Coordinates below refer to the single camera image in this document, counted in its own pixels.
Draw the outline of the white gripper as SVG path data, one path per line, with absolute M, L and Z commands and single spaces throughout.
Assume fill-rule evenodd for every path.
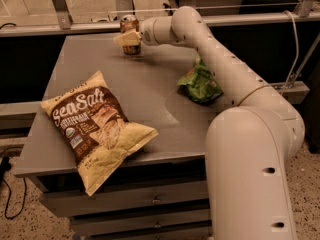
M 171 20 L 171 16 L 148 18 L 140 23 L 139 33 L 131 29 L 114 37 L 113 41 L 119 47 L 137 46 L 141 39 L 148 46 L 173 45 L 178 39 L 172 30 Z

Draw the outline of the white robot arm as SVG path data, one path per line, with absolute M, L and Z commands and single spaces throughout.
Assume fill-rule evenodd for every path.
M 298 240 L 285 161 L 301 148 L 299 112 L 183 6 L 115 37 L 118 46 L 193 48 L 229 99 L 206 136 L 206 173 L 214 240 Z

